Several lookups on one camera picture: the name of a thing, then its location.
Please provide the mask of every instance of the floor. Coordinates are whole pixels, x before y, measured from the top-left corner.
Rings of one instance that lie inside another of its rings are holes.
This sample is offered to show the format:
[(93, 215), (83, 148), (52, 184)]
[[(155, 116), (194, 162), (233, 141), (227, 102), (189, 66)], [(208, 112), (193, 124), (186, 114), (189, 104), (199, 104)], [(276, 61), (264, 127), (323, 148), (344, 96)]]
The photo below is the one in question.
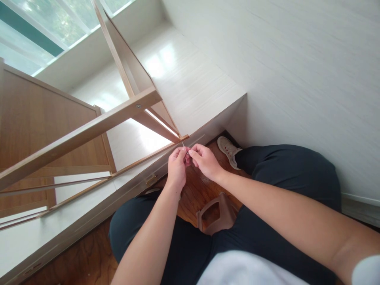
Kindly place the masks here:
[[(240, 170), (234, 170), (227, 157), (218, 149), (216, 141), (208, 145), (219, 163), (230, 172), (248, 177)], [(163, 187), (166, 177), (153, 187)], [(241, 203), (228, 191), (207, 179), (199, 169), (191, 166), (187, 169), (187, 182), (179, 202), (178, 216), (192, 223), (197, 223), (196, 212), (201, 210), (209, 201), (216, 198), (221, 191), (236, 204)], [(210, 223), (218, 215), (215, 209), (210, 209), (204, 216), (204, 225)], [(55, 258), (48, 265), (26, 280), (23, 285), (106, 285), (110, 284), (117, 268), (117, 262), (112, 255), (108, 240), (108, 230), (111, 218), (105, 220), (92, 232), (76, 242), (72, 247)]]

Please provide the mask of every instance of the wooden plank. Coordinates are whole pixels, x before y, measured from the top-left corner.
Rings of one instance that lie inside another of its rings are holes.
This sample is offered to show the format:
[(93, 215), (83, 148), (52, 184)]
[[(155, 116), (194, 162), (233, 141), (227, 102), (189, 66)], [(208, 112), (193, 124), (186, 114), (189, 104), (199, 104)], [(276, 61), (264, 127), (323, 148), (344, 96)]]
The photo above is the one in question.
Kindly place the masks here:
[(166, 151), (166, 150), (168, 150), (168, 149), (170, 149), (172, 147), (175, 147), (176, 145), (180, 144), (182, 141), (187, 140), (188, 138), (189, 138), (189, 136), (185, 135), (185, 136), (181, 137), (178, 142), (172, 142), (172, 143), (168, 144), (167, 146), (164, 146), (164, 147), (160, 148), (159, 150), (156, 150), (155, 152), (153, 152), (153, 153), (151, 153), (151, 154), (149, 154), (149, 155), (141, 158), (140, 160), (132, 163), (131, 165), (129, 165), (127, 167), (124, 167), (123, 169), (119, 170), (118, 172), (112, 174), (111, 177), (109, 177), (108, 179), (99, 181), (98, 183), (94, 184), (93, 186), (91, 186), (91, 187), (89, 187), (89, 188), (87, 188), (87, 189), (85, 189), (85, 190), (83, 190), (83, 191), (75, 194), (74, 196), (72, 196), (72, 197), (66, 199), (65, 201), (57, 204), (56, 206), (48, 209), (48, 211), (42, 213), (37, 218), (42, 217), (44, 215), (47, 215), (48, 213), (51, 213), (51, 211), (56, 210), (56, 209), (58, 209), (58, 208), (60, 208), (60, 207), (62, 207), (64, 205), (70, 203), (71, 201), (75, 200), (76, 198), (78, 198), (78, 197), (80, 197), (80, 196), (82, 196), (82, 195), (84, 195), (84, 194), (86, 194), (86, 193), (88, 193), (88, 192), (96, 189), (97, 187), (99, 187), (99, 186), (101, 186), (101, 185), (103, 185), (103, 184), (111, 181), (112, 179), (114, 179), (117, 176), (119, 176), (119, 175), (127, 172), (128, 170), (131, 170), (132, 168), (136, 167), (137, 165), (140, 165), (141, 163), (143, 163), (143, 162), (151, 159), (152, 157), (154, 157), (154, 156), (156, 156), (156, 155), (158, 155), (158, 154), (160, 154), (160, 153), (162, 153), (162, 152), (164, 152), (164, 151)]
[(50, 209), (51, 207), (55, 206), (57, 204), (57, 199), (55, 196), (55, 189), (48, 189), (46, 190), (46, 197), (47, 197), (47, 208)]
[[(98, 117), (101, 116), (102, 112), (100, 110), (100, 107), (96, 106), (96, 105), (94, 107), (95, 107), (96, 115)], [(102, 139), (103, 139), (104, 148), (106, 150), (108, 163), (111, 167), (111, 173), (116, 173), (116, 171), (117, 171), (116, 165), (115, 165), (115, 161), (114, 161), (114, 156), (112, 155), (112, 150), (111, 150), (111, 146), (110, 146), (110, 141), (108, 140), (107, 132), (102, 134)]]
[(18, 206), (18, 207), (4, 209), (4, 210), (0, 211), (0, 218), (4, 218), (4, 217), (7, 217), (7, 216), (19, 214), (19, 213), (22, 213), (22, 212), (26, 212), (26, 211), (29, 211), (29, 210), (36, 209), (36, 208), (44, 207), (44, 206), (47, 206), (47, 205), (48, 205), (48, 201), (47, 200), (41, 200), (41, 201), (38, 201), (38, 202), (35, 202), (35, 203), (30, 203), (30, 204), (25, 204), (25, 205)]
[(133, 116), (133, 119), (173, 143), (179, 140), (179, 137), (171, 133), (146, 111)]
[(0, 57), (0, 130), (1, 130), (1, 118), (3, 117), (3, 96), (4, 96), (4, 59)]
[(0, 173), (0, 190), (161, 101), (154, 87), (129, 99)]
[[(38, 214), (42, 214), (43, 212), (46, 212), (46, 210), (43, 210), (43, 211), (40, 211), (40, 212), (36, 212), (36, 213), (33, 213), (33, 214), (29, 214), (29, 215), (26, 215), (26, 216), (22, 216), (22, 217), (19, 217), (19, 218), (16, 218), (16, 219), (13, 219), (13, 220), (9, 220), (7, 222), (2, 222), (0, 223), (0, 226), (4, 225), (4, 224), (9, 224), (9, 223), (12, 223), (12, 222), (15, 222), (17, 220), (21, 220), (21, 219), (24, 219), (24, 218), (27, 218), (27, 217), (30, 217), (30, 216), (35, 216), (35, 215), (38, 215)], [(22, 224), (23, 222), (27, 222), (29, 221), (30, 219), (27, 219), (25, 221), (21, 221), (17, 224)]]
[(9, 224), (9, 225), (7, 225), (7, 226), (3, 226), (3, 227), (0, 228), (0, 231), (5, 230), (5, 229), (7, 229), (7, 228), (11, 228), (11, 227), (13, 227), (13, 226), (17, 226), (17, 225), (19, 225), (19, 224), (23, 224), (23, 223), (25, 223), (25, 222), (29, 222), (29, 221), (31, 221), (31, 220), (36, 219), (37, 217), (38, 217), (38, 216), (36, 216), (36, 217), (32, 217), (32, 218), (29, 218), (29, 219), (26, 219), (26, 220), (22, 220), (22, 221), (20, 221), (20, 222), (15, 222), (15, 223), (13, 223), (13, 224)]
[(111, 54), (115, 60), (115, 63), (116, 63), (116, 66), (119, 70), (119, 73), (120, 73), (120, 76), (122, 77), (122, 81), (124, 83), (124, 86), (125, 86), (125, 89), (127, 90), (127, 93), (128, 93), (128, 96), (130, 98), (132, 98), (133, 96), (135, 96), (135, 93), (132, 89), (132, 86), (131, 86), (131, 83), (129, 82), (129, 79), (128, 79), (128, 76), (127, 76), (127, 73), (126, 73), (126, 70), (124, 69), (123, 67), (123, 64), (118, 56), (118, 52), (116, 50), (116, 47), (114, 45), (114, 42), (112, 41), (112, 38), (110, 36), (110, 33), (107, 29), (107, 26), (106, 26), (106, 23), (104, 22), (103, 18), (104, 18), (104, 10), (103, 8), (101, 7), (101, 9), (99, 9), (97, 3), (95, 2), (95, 0), (91, 0), (92, 2), (92, 5), (94, 6), (94, 9), (95, 9), (95, 13), (98, 17), (98, 20), (99, 20), (99, 23), (100, 23), (100, 27), (102, 28), (102, 31), (103, 31), (103, 34), (104, 34), (104, 37), (106, 39), (106, 42), (108, 44), (108, 47), (110, 48), (110, 51), (111, 51)]
[(97, 181), (97, 180), (104, 180), (104, 179), (107, 179), (109, 177), (111, 177), (111, 176), (103, 176), (103, 177), (98, 177), (98, 178), (91, 178), (91, 179), (78, 180), (78, 181), (72, 181), (72, 182), (49, 184), (49, 185), (29, 187), (29, 188), (10, 190), (10, 191), (2, 191), (2, 192), (0, 192), (0, 197), (14, 196), (14, 195), (20, 195), (20, 194), (26, 194), (26, 193), (33, 193), (33, 192), (38, 192), (38, 191), (43, 191), (43, 190), (49, 190), (52, 188), (65, 187), (65, 186), (87, 183), (87, 182)]
[[(5, 170), (6, 170), (5, 168), (2, 168), (0, 169), (0, 172), (5, 171)], [(34, 173), (28, 175), (26, 179), (36, 178), (36, 177), (55, 177), (55, 176), (106, 172), (106, 171), (111, 172), (111, 167), (109, 165), (43, 167), (35, 171)]]
[[(96, 111), (5, 71), (0, 169), (7, 169), (95, 119)], [(106, 165), (101, 136), (48, 167)]]
[(179, 137), (181, 136), (163, 101), (148, 108), (148, 111), (156, 116), (162, 123), (165, 124), (165, 126), (171, 129)]
[(61, 90), (59, 90), (59, 89), (57, 89), (57, 88), (55, 88), (55, 87), (53, 87), (53, 86), (45, 83), (43, 81), (41, 81), (41, 80), (38, 80), (35, 77), (32, 77), (32, 76), (30, 76), (30, 75), (28, 75), (26, 73), (23, 73), (22, 71), (19, 71), (18, 69), (15, 69), (14, 67), (11, 67), (9, 65), (4, 64), (4, 70), (6, 70), (6, 71), (8, 71), (8, 72), (10, 72), (10, 73), (12, 73), (14, 75), (17, 75), (17, 76), (19, 76), (21, 78), (24, 78), (24, 79), (26, 79), (26, 80), (34, 83), (34, 84), (37, 84), (37, 85), (39, 85), (39, 86), (41, 86), (41, 87), (43, 87), (43, 88), (45, 88), (47, 90), (50, 90), (50, 91), (52, 91), (54, 93), (57, 93), (58, 95), (63, 96), (63, 97), (65, 97), (65, 98), (67, 98), (67, 99), (69, 99), (71, 101), (74, 101), (74, 102), (76, 102), (78, 104), (81, 104), (81, 105), (83, 105), (83, 106), (85, 106), (85, 107), (87, 107), (87, 108), (89, 108), (91, 110), (95, 110), (94, 106), (91, 106), (90, 104), (87, 104), (86, 102), (83, 102), (82, 100), (79, 100), (78, 98), (75, 98), (74, 96), (71, 96), (70, 94), (67, 94), (67, 93), (65, 93), (65, 92), (63, 92), (63, 91), (61, 91)]

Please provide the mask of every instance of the sneaker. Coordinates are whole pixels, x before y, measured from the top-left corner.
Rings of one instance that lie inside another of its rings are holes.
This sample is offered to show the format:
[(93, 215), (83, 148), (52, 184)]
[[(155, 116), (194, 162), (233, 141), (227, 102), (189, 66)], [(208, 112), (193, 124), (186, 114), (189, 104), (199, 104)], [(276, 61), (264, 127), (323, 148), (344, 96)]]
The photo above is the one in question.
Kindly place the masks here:
[(235, 155), (243, 149), (234, 146), (232, 142), (230, 142), (230, 140), (226, 137), (218, 138), (218, 147), (221, 152), (223, 152), (228, 157), (228, 160), (230, 161), (233, 169), (240, 170), (240, 168), (238, 168), (238, 164), (235, 161)]

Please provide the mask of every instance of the wooden panel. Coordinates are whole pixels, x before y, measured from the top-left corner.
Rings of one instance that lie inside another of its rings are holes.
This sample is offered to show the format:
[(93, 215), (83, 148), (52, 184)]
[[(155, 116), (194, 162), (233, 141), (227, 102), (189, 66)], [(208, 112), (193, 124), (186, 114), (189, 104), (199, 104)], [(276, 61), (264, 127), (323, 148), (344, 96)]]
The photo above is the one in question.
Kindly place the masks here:
[[(66, 187), (66, 186), (70, 186), (70, 185), (76, 185), (76, 184), (81, 184), (81, 183), (97, 181), (97, 180), (103, 180), (103, 179), (108, 179), (109, 177), (111, 177), (111, 176), (97, 177), (97, 178), (78, 180), (78, 181), (73, 181), (73, 182), (58, 183), (58, 184), (52, 183), (52, 184), (43, 185), (43, 186), (38, 185), (35, 187), (25, 187), (25, 188), (20, 188), (17, 190), (9, 190), (9, 188), (7, 188), (7, 189), (0, 192), (0, 197), (21, 195), (21, 194), (26, 194), (26, 193), (39, 192), (39, 191), (43, 191), (43, 190), (47, 190), (47, 192), (49, 192), (49, 189), (57, 189), (60, 187)], [(49, 193), (49, 194), (51, 195), (51, 197), (47, 197), (47, 200), (49, 200), (49, 199), (55, 200), (55, 191), (54, 191), (54, 197), (53, 197), (52, 193)]]
[[(138, 94), (143, 90), (154, 86), (149, 74), (129, 48), (127, 42), (121, 36), (103, 7), (101, 5), (98, 6), (95, 0), (92, 0), (92, 3), (128, 96), (131, 98), (134, 94)], [(163, 104), (161, 103), (153, 108), (162, 118), (162, 121), (170, 126), (176, 134), (179, 134), (166, 108), (162, 108), (162, 106)], [(178, 141), (170, 131), (163, 128), (162, 125), (157, 123), (157, 121), (148, 113), (141, 113), (133, 119), (172, 142)]]
[(7, 217), (7, 216), (19, 214), (19, 213), (26, 212), (26, 211), (29, 211), (29, 210), (33, 210), (33, 209), (37, 209), (37, 208), (40, 208), (40, 207), (44, 207), (44, 206), (47, 206), (47, 205), (48, 205), (48, 200), (46, 199), (46, 196), (45, 196), (45, 199), (42, 199), (42, 200), (37, 201), (37, 202), (26, 203), (26, 204), (21, 205), (21, 206), (17, 206), (17, 207), (13, 207), (13, 208), (8, 208), (8, 209), (5, 209), (5, 210), (0, 210), (0, 218), (4, 218), (4, 217)]
[[(15, 191), (17, 189), (50, 184), (54, 184), (53, 177), (23, 179), (8, 187), (5, 191)], [(55, 190), (52, 187), (33, 193), (0, 197), (0, 218), (43, 206), (52, 207), (55, 204)]]
[(43, 167), (27, 177), (50, 177), (111, 171), (109, 165)]
[(56, 93), (56, 94), (58, 94), (60, 96), (63, 96), (65, 98), (67, 98), (67, 99), (69, 99), (71, 101), (74, 101), (74, 102), (76, 102), (78, 104), (81, 104), (81, 105), (83, 105), (83, 106), (85, 106), (85, 107), (87, 107), (89, 109), (95, 110), (94, 106), (91, 106), (90, 104), (87, 104), (86, 102), (84, 102), (82, 100), (79, 100), (78, 98), (75, 98), (74, 96), (71, 96), (70, 94), (67, 94), (67, 93), (65, 93), (65, 92), (63, 92), (63, 91), (61, 91), (61, 90), (59, 90), (59, 89), (57, 89), (57, 88), (55, 88), (55, 87), (53, 87), (53, 86), (45, 83), (43, 81), (41, 81), (41, 80), (38, 80), (35, 77), (32, 77), (32, 76), (30, 76), (30, 75), (28, 75), (26, 73), (23, 73), (22, 71), (19, 71), (18, 69), (15, 69), (15, 68), (13, 68), (13, 67), (11, 67), (9, 65), (4, 65), (4, 69), (6, 71), (10, 72), (10, 73), (13, 73), (14, 75), (20, 76), (20, 77), (22, 77), (22, 78), (24, 78), (24, 79), (26, 79), (26, 80), (28, 80), (28, 81), (30, 81), (32, 83), (35, 83), (35, 84), (37, 84), (39, 86), (42, 86), (43, 88), (45, 88), (47, 90), (50, 90), (53, 93)]
[[(96, 105), (94, 107), (95, 107), (95, 111), (96, 111), (96, 116), (97, 117), (101, 116), (102, 112), (100, 110), (100, 107), (96, 106)], [(115, 161), (114, 161), (114, 156), (112, 154), (110, 142), (108, 140), (107, 132), (105, 132), (104, 134), (102, 134), (102, 139), (103, 139), (104, 148), (106, 150), (108, 164), (111, 167), (111, 173), (115, 173), (117, 170), (116, 170), (116, 165), (115, 165)]]
[(97, 117), (61, 139), (51, 143), (13, 167), (0, 173), (0, 190), (32, 174), (84, 143), (98, 137), (121, 122), (135, 116), (142, 110), (161, 101), (153, 87), (129, 99), (111, 111)]
[(50, 209), (57, 204), (57, 199), (55, 198), (55, 188), (46, 190), (47, 198), (47, 208)]
[[(0, 126), (0, 168), (9, 168), (46, 145), (96, 118), (96, 112), (5, 71)], [(49, 166), (105, 165), (102, 137), (73, 150)]]
[(138, 161), (132, 163), (131, 165), (129, 165), (129, 166), (127, 166), (127, 167), (125, 167), (125, 168), (119, 170), (118, 172), (116, 172), (116, 173), (114, 173), (114, 174), (112, 174), (110, 178), (105, 179), (105, 180), (102, 180), (102, 181), (99, 181), (98, 183), (94, 184), (93, 186), (91, 186), (91, 187), (89, 187), (89, 188), (87, 188), (87, 189), (85, 189), (85, 190), (83, 190), (83, 191), (81, 191), (81, 192), (75, 194), (74, 196), (72, 196), (72, 197), (66, 199), (65, 201), (63, 201), (63, 202), (57, 204), (56, 206), (52, 207), (48, 212), (44, 212), (44, 213), (42, 213), (41, 215), (39, 215), (38, 217), (42, 217), (42, 216), (44, 216), (44, 215), (47, 215), (47, 214), (50, 213), (52, 210), (56, 210), (56, 209), (62, 207), (63, 205), (66, 205), (67, 203), (70, 203), (72, 200), (74, 200), (74, 199), (76, 199), (76, 198), (78, 198), (78, 197), (80, 197), (80, 196), (82, 196), (82, 195), (84, 195), (84, 194), (86, 194), (86, 193), (88, 193), (88, 192), (94, 190), (95, 188), (97, 188), (97, 187), (99, 187), (99, 186), (101, 186), (101, 185), (103, 185), (103, 184), (109, 182), (109, 181), (112, 180), (113, 178), (116, 178), (117, 176), (119, 176), (119, 175), (121, 175), (121, 174), (127, 172), (128, 170), (130, 170), (130, 169), (136, 167), (137, 165), (140, 165), (141, 163), (147, 161), (148, 159), (151, 159), (152, 157), (156, 156), (157, 154), (160, 154), (160, 153), (162, 153), (162, 152), (164, 152), (164, 151), (166, 151), (166, 150), (168, 150), (168, 149), (170, 149), (170, 148), (176, 146), (177, 144), (179, 144), (180, 142), (182, 142), (182, 141), (184, 141), (184, 140), (186, 140), (186, 139), (188, 139), (188, 138), (189, 138), (189, 136), (188, 136), (188, 135), (185, 135), (185, 136), (183, 136), (183, 137), (180, 138), (180, 141), (179, 141), (179, 142), (172, 142), (171, 144), (168, 144), (167, 146), (164, 146), (163, 148), (160, 148), (159, 150), (156, 150), (155, 152), (149, 154), (148, 156), (145, 156), (145, 157), (141, 158), (140, 160), (138, 160)]
[(150, 76), (129, 48), (111, 18), (106, 14), (102, 5), (96, 3), (95, 0), (92, 0), (92, 3), (129, 97), (154, 86)]

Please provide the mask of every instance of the dark pants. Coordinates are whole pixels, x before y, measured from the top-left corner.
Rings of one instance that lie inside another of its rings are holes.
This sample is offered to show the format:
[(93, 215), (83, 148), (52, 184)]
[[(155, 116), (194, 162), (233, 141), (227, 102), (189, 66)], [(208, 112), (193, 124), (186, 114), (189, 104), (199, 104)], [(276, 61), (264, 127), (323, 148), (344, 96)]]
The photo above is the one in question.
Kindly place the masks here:
[[(335, 167), (319, 153), (292, 145), (253, 146), (240, 151), (235, 158), (237, 166), (254, 180), (300, 193), (341, 211)], [(159, 194), (134, 198), (113, 216), (110, 240), (117, 262)], [(264, 257), (310, 284), (335, 284), (335, 275), (330, 270), (291, 245), (245, 206), (231, 229), (212, 237), (177, 217), (161, 284), (196, 284), (217, 253), (234, 249)]]

